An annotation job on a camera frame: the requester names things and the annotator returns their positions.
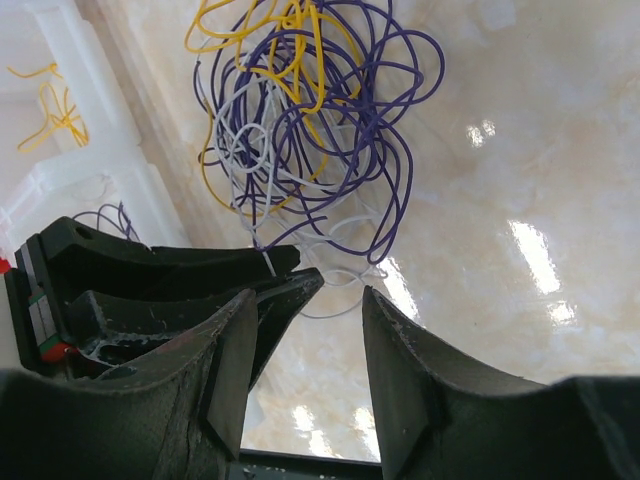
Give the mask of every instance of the purple string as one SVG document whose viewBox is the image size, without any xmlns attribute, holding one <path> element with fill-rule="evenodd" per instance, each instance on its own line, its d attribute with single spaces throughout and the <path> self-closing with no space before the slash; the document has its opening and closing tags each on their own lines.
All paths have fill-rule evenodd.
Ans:
<svg viewBox="0 0 640 480">
<path fill-rule="evenodd" d="M 104 211 L 107 209 L 116 210 L 117 223 L 116 221 L 112 220 L 104 213 Z M 85 216 L 96 217 L 95 229 L 98 230 L 99 232 L 101 231 L 100 222 L 104 220 L 107 223 L 111 224 L 111 226 L 113 226 L 126 240 L 129 240 L 132 242 L 140 241 L 138 234 L 136 233 L 136 231 L 134 230 L 131 224 L 131 219 L 129 218 L 129 216 L 126 214 L 124 210 L 124 205 L 122 204 L 122 202 L 120 202 L 117 206 L 112 203 L 105 203 L 101 205 L 97 211 L 87 210 L 84 212 L 80 212 L 73 217 L 73 220 L 77 220 Z"/>
<path fill-rule="evenodd" d="M 301 87 L 307 101 L 294 104 L 287 99 L 285 110 L 279 115 L 273 125 L 271 144 L 276 152 L 276 173 L 274 177 L 275 192 L 272 191 L 271 205 L 283 202 L 287 197 L 293 197 L 299 201 L 296 208 L 291 203 L 282 207 L 283 211 L 301 217 L 299 223 L 293 225 L 283 235 L 271 244 L 263 247 L 270 249 L 288 235 L 304 226 L 309 226 L 317 235 L 326 236 L 323 233 L 323 222 L 327 217 L 322 211 L 346 195 L 354 193 L 358 188 L 372 182 L 376 183 L 376 189 L 388 189 L 389 203 L 381 214 L 380 224 L 371 238 L 369 245 L 364 249 L 353 249 L 334 240 L 328 240 L 333 247 L 357 256 L 364 256 L 372 264 L 380 263 L 389 253 L 398 227 L 406 213 L 413 182 L 413 156 L 411 150 L 395 125 L 403 118 L 408 109 L 418 103 L 428 100 L 435 94 L 444 79 L 445 58 L 440 45 L 431 36 L 417 30 L 407 30 L 393 18 L 392 0 L 387 1 L 386 11 L 362 0 L 314 0 L 313 3 L 319 11 L 331 15 L 338 20 L 349 32 L 357 46 L 361 62 L 356 64 L 352 53 L 346 51 L 340 45 L 323 35 L 323 60 L 325 65 L 325 100 L 322 109 L 313 115 L 313 121 L 320 123 L 324 130 L 325 145 L 320 146 L 312 137 L 311 132 L 304 124 L 304 109 L 315 106 L 317 97 L 312 86 L 301 75 Z M 363 37 L 351 27 L 340 8 L 344 6 L 358 7 L 366 21 L 366 30 L 369 38 Z M 239 28 L 246 17 L 243 15 L 232 31 Z M 381 17 L 384 21 L 384 30 L 380 38 L 376 36 L 375 20 Z M 268 58 L 272 42 L 277 41 L 276 55 L 273 69 L 275 73 L 285 70 L 295 57 L 295 39 L 297 36 L 307 37 L 305 54 L 316 56 L 315 39 L 312 32 L 306 30 L 272 30 L 265 36 L 257 47 L 249 52 L 242 53 L 241 58 L 247 67 L 246 72 L 237 72 L 235 58 L 231 58 L 221 64 L 222 50 L 215 54 L 211 68 L 209 88 L 214 111 L 218 111 L 227 103 L 227 92 L 236 92 L 260 75 L 253 71 L 256 67 L 268 68 L 263 58 Z M 401 64 L 383 60 L 385 48 L 390 42 L 400 42 L 409 56 L 408 64 Z M 414 42 L 422 41 L 433 48 L 438 55 L 440 68 L 434 80 L 427 81 L 425 74 L 420 69 L 420 56 Z M 382 101 L 378 98 L 378 89 L 385 85 L 378 85 L 377 78 L 381 69 L 394 69 L 398 72 L 409 74 L 413 81 L 408 88 L 400 93 L 392 101 Z M 196 62 L 193 73 L 193 88 L 201 107 L 207 111 L 203 99 L 200 97 L 199 88 L 200 61 Z M 286 78 L 282 79 L 290 88 L 292 84 Z M 360 87 L 356 98 L 353 95 L 355 85 Z M 245 92 L 234 99 L 227 117 L 229 128 L 232 132 L 239 131 L 247 123 L 261 123 L 266 113 L 267 97 L 271 87 L 267 82 L 256 85 L 252 91 L 252 105 L 255 105 L 253 114 L 249 112 L 249 94 Z M 340 145 L 340 141 L 332 131 L 332 125 L 328 121 L 328 115 L 337 118 L 340 126 L 350 125 L 353 137 L 347 148 Z M 225 132 L 216 132 L 216 138 L 220 139 L 219 148 L 228 153 L 231 145 L 225 144 Z M 260 156 L 251 145 L 250 132 L 245 132 L 238 142 L 241 147 L 234 154 L 237 161 L 244 168 L 254 167 L 256 158 Z M 301 184 L 283 175 L 289 173 L 300 178 L 309 178 L 316 167 L 310 158 L 309 146 L 316 152 L 329 156 L 329 162 L 339 162 L 346 168 L 346 173 L 339 185 L 323 184 L 315 179 L 314 184 L 321 189 L 301 188 Z M 207 152 L 214 150 L 208 147 Z M 205 163 L 205 166 L 220 166 L 225 175 L 229 176 L 225 165 L 219 161 Z M 265 185 L 268 182 L 269 170 L 260 168 L 253 173 L 246 174 L 243 191 L 235 197 L 238 207 L 249 205 L 251 207 L 251 221 L 256 225 L 259 211 L 257 206 L 267 204 Z"/>
</svg>

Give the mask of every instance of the yellow string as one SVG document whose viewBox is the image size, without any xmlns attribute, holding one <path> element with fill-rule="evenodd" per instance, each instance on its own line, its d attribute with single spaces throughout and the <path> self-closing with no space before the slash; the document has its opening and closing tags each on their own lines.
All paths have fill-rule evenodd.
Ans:
<svg viewBox="0 0 640 480">
<path fill-rule="evenodd" d="M 33 73 L 22 74 L 16 72 L 13 68 L 7 67 L 12 74 L 20 77 L 20 78 L 32 78 L 37 75 L 41 75 L 46 72 L 50 72 L 56 77 L 62 79 L 62 75 L 60 75 L 57 71 L 57 64 L 52 63 L 45 68 L 41 68 Z M 46 90 L 49 91 L 49 94 L 53 98 L 55 102 L 55 106 L 57 107 L 58 113 L 52 113 L 50 111 L 47 99 L 46 99 Z M 40 85 L 38 89 L 38 98 L 40 100 L 40 104 L 42 105 L 42 109 L 44 110 L 44 123 L 40 129 L 34 134 L 30 135 L 22 142 L 18 144 L 18 151 L 21 153 L 29 153 L 35 150 L 38 146 L 40 146 L 47 138 L 49 138 L 56 130 L 60 129 L 68 129 L 73 136 L 76 145 L 79 147 L 84 147 L 89 144 L 89 133 L 87 132 L 87 127 L 82 122 L 80 115 L 72 116 L 73 112 L 76 110 L 76 106 L 69 106 L 69 88 L 65 87 L 64 96 L 62 105 L 60 104 L 60 100 L 58 99 L 58 94 L 55 91 L 53 85 L 50 82 L 45 82 Z M 78 129 L 75 126 L 75 122 L 80 121 L 82 123 L 82 130 Z M 47 126 L 51 123 L 51 127 L 49 130 L 46 130 Z M 28 145 L 32 140 L 37 139 L 33 144 Z"/>
<path fill-rule="evenodd" d="M 321 148 L 323 148 L 324 142 L 320 134 L 318 133 L 318 131 L 312 125 L 311 120 L 309 118 L 309 115 L 318 113 L 321 110 L 322 105 L 324 104 L 325 98 L 326 98 L 324 51 L 322 46 L 322 33 L 320 30 L 320 21 L 322 20 L 322 21 L 331 23 L 333 26 L 335 26 L 338 29 L 340 34 L 346 39 L 348 46 L 351 49 L 351 52 L 353 54 L 354 60 L 356 61 L 357 64 L 360 64 L 361 63 L 360 55 L 358 53 L 358 49 L 356 47 L 353 37 L 350 35 L 350 33 L 346 30 L 346 28 L 344 28 L 344 26 L 340 22 L 338 22 L 336 19 L 332 17 L 329 17 L 328 15 L 318 12 L 316 6 L 312 5 L 311 2 L 307 2 L 303 9 L 300 5 L 300 0 L 289 0 L 288 3 L 283 8 L 282 13 L 280 15 L 273 15 L 273 12 L 275 11 L 276 5 L 278 3 L 277 0 L 273 0 L 264 17 L 261 20 L 259 20 L 257 23 L 250 26 L 251 16 L 253 15 L 254 10 L 258 3 L 258 0 L 252 0 L 251 5 L 247 9 L 247 14 L 241 25 L 241 28 L 235 32 L 219 33 L 219 32 L 211 31 L 206 27 L 204 27 L 204 25 L 202 24 L 203 17 L 217 10 L 218 8 L 221 8 L 223 6 L 233 3 L 234 1 L 235 0 L 222 0 L 217 3 L 214 3 L 213 5 L 207 6 L 208 0 L 202 0 L 200 3 L 200 7 L 198 8 L 198 12 L 196 13 L 196 16 L 194 17 L 193 22 L 189 26 L 187 33 L 185 35 L 185 38 L 184 38 L 185 48 L 189 52 L 203 54 L 203 53 L 209 53 L 209 52 L 216 52 L 221 49 L 227 48 L 229 46 L 236 45 L 236 52 L 235 52 L 236 68 L 240 71 L 246 72 L 247 71 L 246 67 L 244 67 L 240 62 L 240 55 L 242 53 L 242 43 L 249 35 L 251 35 L 253 32 L 258 30 L 259 28 L 265 25 L 268 25 L 270 23 L 275 23 L 275 31 L 281 31 L 283 29 L 302 30 L 304 28 L 305 22 L 307 20 L 310 20 L 312 25 L 313 37 L 316 44 L 315 57 L 316 57 L 316 64 L 317 64 L 317 76 L 318 76 L 317 80 L 314 80 L 312 78 L 311 74 L 309 73 L 308 69 L 305 67 L 303 63 L 304 54 L 306 52 L 306 47 L 307 47 L 307 39 L 304 35 L 296 35 L 294 59 L 291 62 L 291 64 L 287 66 L 285 70 L 283 70 L 280 73 L 275 73 L 273 69 L 273 63 L 275 60 L 275 54 L 276 54 L 277 45 L 279 41 L 278 39 L 274 39 L 271 42 L 271 46 L 270 46 L 268 68 L 264 69 L 260 67 L 252 67 L 251 72 L 259 75 L 263 75 L 269 78 L 270 80 L 272 80 L 286 93 L 289 99 L 294 104 L 297 104 L 297 105 L 300 105 L 301 103 L 303 103 L 302 95 L 301 95 L 302 82 L 301 82 L 300 75 L 304 76 L 307 83 L 311 86 L 312 90 L 316 93 L 317 98 L 316 98 L 316 103 L 313 107 L 311 108 L 305 107 L 301 109 L 301 112 L 305 114 L 302 118 L 302 121 L 304 122 L 306 128 L 308 129 L 309 133 L 313 137 L 314 141 Z M 196 29 L 198 29 L 202 34 L 206 36 L 223 40 L 223 42 L 218 45 L 202 46 L 200 48 L 191 47 L 190 39 Z M 289 88 L 289 86 L 282 80 L 283 78 L 285 78 L 287 75 L 290 75 L 290 74 L 292 74 L 293 76 L 293 79 L 291 82 L 293 89 Z M 356 98 L 360 90 L 361 90 L 361 86 L 358 85 L 354 89 L 354 92 L 350 95 L 350 98 Z M 209 192 L 216 199 L 216 201 L 226 209 L 232 212 L 235 212 L 236 209 L 234 209 L 229 204 L 224 202 L 215 193 L 206 174 L 205 156 L 207 153 L 207 147 L 213 136 L 214 113 L 213 113 L 213 110 L 211 109 L 211 106 L 208 100 L 206 99 L 206 96 L 204 96 L 204 103 L 207 108 L 207 113 L 209 116 L 209 130 L 208 130 L 206 142 L 205 142 L 204 148 L 202 149 L 202 154 L 201 154 L 201 162 L 200 162 L 201 173 Z M 318 167 L 317 170 L 315 170 L 312 173 L 308 181 L 311 182 L 315 180 L 324 171 L 324 169 L 327 166 L 328 160 L 329 160 L 328 155 L 326 153 L 323 153 L 320 166 Z M 293 197 L 291 196 L 287 197 L 281 203 L 272 207 L 269 212 L 273 213 L 281 209 L 287 203 L 289 203 L 292 199 Z M 241 213 L 247 217 L 252 216 L 251 214 L 247 214 L 244 212 L 241 212 Z"/>
</svg>

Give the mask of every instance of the purple cable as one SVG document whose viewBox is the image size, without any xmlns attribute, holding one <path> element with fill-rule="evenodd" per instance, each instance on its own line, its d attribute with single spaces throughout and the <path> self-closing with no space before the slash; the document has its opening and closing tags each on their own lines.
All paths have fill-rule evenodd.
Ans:
<svg viewBox="0 0 640 480">
<path fill-rule="evenodd" d="M 370 264 L 375 265 L 388 255 L 393 245 L 398 227 L 408 206 L 413 181 L 411 150 L 395 125 L 411 106 L 426 101 L 437 91 L 445 73 L 444 53 L 439 44 L 426 33 L 402 28 L 393 18 L 392 0 L 387 1 L 386 11 L 362 0 L 314 0 L 313 3 L 318 11 L 334 17 L 349 32 L 359 50 L 361 61 L 356 64 L 351 52 L 346 51 L 323 35 L 325 99 L 321 110 L 312 117 L 314 123 L 325 132 L 324 146 L 314 140 L 303 121 L 309 117 L 303 113 L 303 110 L 312 108 L 317 101 L 315 91 L 304 75 L 301 75 L 301 86 L 305 102 L 294 104 L 287 98 L 284 111 L 275 120 L 271 134 L 271 145 L 276 152 L 275 165 L 277 168 L 273 181 L 276 191 L 272 192 L 270 202 L 271 205 L 278 205 L 286 198 L 293 197 L 299 202 L 299 207 L 296 208 L 291 204 L 294 202 L 291 202 L 283 206 L 282 210 L 298 215 L 301 219 L 263 249 L 272 248 L 304 226 L 309 226 L 317 235 L 326 236 L 323 233 L 323 222 L 326 223 L 327 217 L 322 215 L 323 210 L 354 193 L 363 185 L 377 182 L 377 189 L 382 188 L 382 185 L 388 188 L 390 200 L 381 214 L 380 224 L 377 226 L 369 246 L 356 250 L 341 245 L 337 241 L 328 240 L 328 243 L 333 247 L 352 255 L 365 256 Z M 362 36 L 351 27 L 351 22 L 347 22 L 341 14 L 340 8 L 344 6 L 358 7 L 361 10 L 366 21 L 368 41 L 364 41 Z M 245 16 L 238 20 L 232 31 L 239 28 Z M 384 31 L 380 38 L 376 36 L 374 26 L 376 17 L 381 17 L 384 21 Z M 281 30 L 278 32 L 272 30 L 253 51 L 241 54 L 242 61 L 246 66 L 244 72 L 237 72 L 234 58 L 221 65 L 222 50 L 217 51 L 209 82 L 214 111 L 218 111 L 222 105 L 227 103 L 227 92 L 237 92 L 260 78 L 260 74 L 255 73 L 253 69 L 269 67 L 264 64 L 263 59 L 268 58 L 273 41 L 276 41 L 277 44 L 272 67 L 275 73 L 284 71 L 295 57 L 295 39 L 298 36 L 307 37 L 305 54 L 315 57 L 317 52 L 314 35 L 306 30 Z M 427 84 L 427 79 L 420 70 L 420 59 L 414 45 L 415 40 L 427 42 L 438 55 L 440 70 L 435 81 L 430 84 Z M 385 48 L 391 41 L 399 41 L 404 45 L 410 58 L 409 64 L 383 60 Z M 395 69 L 413 77 L 411 85 L 392 101 L 382 101 L 378 98 L 376 82 L 381 68 Z M 200 97 L 199 69 L 200 62 L 198 61 L 193 73 L 193 88 L 198 102 L 207 111 Z M 232 74 L 236 74 L 234 81 L 231 80 Z M 292 88 L 286 77 L 282 81 Z M 360 88 L 360 91 L 355 98 L 351 98 L 356 86 Z M 242 95 L 234 98 L 227 118 L 228 127 L 232 133 L 240 131 L 248 123 L 260 124 L 266 114 L 270 88 L 266 82 L 263 82 L 256 85 L 255 89 L 252 87 L 251 96 L 249 91 L 245 91 Z M 347 148 L 340 145 L 339 139 L 335 137 L 332 125 L 328 121 L 330 115 L 334 120 L 338 119 L 339 126 L 350 125 L 352 127 L 350 131 L 353 131 L 353 134 Z M 224 133 L 224 131 L 217 131 L 216 138 L 221 139 L 218 148 L 222 152 L 228 153 L 231 145 L 225 143 Z M 210 146 L 206 151 L 213 149 L 214 147 Z M 261 154 L 252 147 L 250 131 L 245 131 L 239 137 L 234 152 L 236 152 L 234 153 L 234 161 L 237 161 L 243 168 L 256 167 L 256 159 Z M 312 163 L 310 155 L 312 152 L 325 154 L 329 157 L 330 162 L 339 162 L 344 166 L 346 171 L 338 185 L 322 183 L 319 178 L 316 178 L 313 183 L 321 188 L 304 188 L 299 182 L 284 175 L 287 173 L 299 178 L 309 178 L 313 175 L 317 167 Z M 202 162 L 203 158 L 199 156 L 198 161 Z M 220 166 L 226 176 L 231 175 L 220 160 L 207 162 L 205 166 Z M 246 174 L 242 192 L 235 197 L 235 204 L 238 208 L 245 205 L 251 208 L 251 221 L 254 226 L 257 224 L 259 215 L 257 206 L 267 205 L 265 186 L 268 181 L 269 169 L 260 167 L 254 172 Z"/>
<path fill-rule="evenodd" d="M 106 209 L 114 209 L 116 210 L 116 213 L 118 215 L 117 217 L 117 221 L 118 223 L 116 223 L 114 220 L 112 220 L 111 218 L 109 218 L 106 214 L 104 214 L 104 210 Z M 138 234 L 136 233 L 136 231 L 134 230 L 133 226 L 131 225 L 131 219 L 129 218 L 129 216 L 126 214 L 126 212 L 124 211 L 124 205 L 122 204 L 122 202 L 119 203 L 118 206 L 112 204 L 112 203 L 105 203 L 102 206 L 100 206 L 100 208 L 97 211 L 93 211 L 93 210 L 87 210 L 85 212 L 80 212 L 77 215 L 75 215 L 73 217 L 73 220 L 77 220 L 78 218 L 84 217 L 84 216 L 95 216 L 96 217 L 96 225 L 95 225 L 95 229 L 97 231 L 102 231 L 100 230 L 100 221 L 101 220 L 105 220 L 106 222 L 108 222 L 111 226 L 113 226 L 118 233 L 120 233 L 126 240 L 132 241 L 132 242 L 139 242 L 140 238 L 138 237 Z"/>
</svg>

